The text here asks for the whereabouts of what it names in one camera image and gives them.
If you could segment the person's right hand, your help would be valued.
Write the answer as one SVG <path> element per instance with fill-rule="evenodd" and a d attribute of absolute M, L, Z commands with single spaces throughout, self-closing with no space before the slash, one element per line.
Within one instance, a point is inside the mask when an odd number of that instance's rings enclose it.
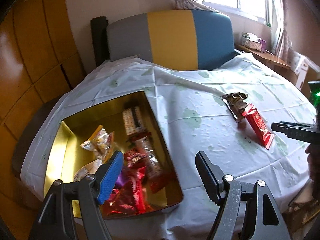
<path fill-rule="evenodd" d="M 319 181 L 320 149 L 319 145 L 310 144 L 306 150 L 308 155 L 309 176 L 313 181 Z"/>

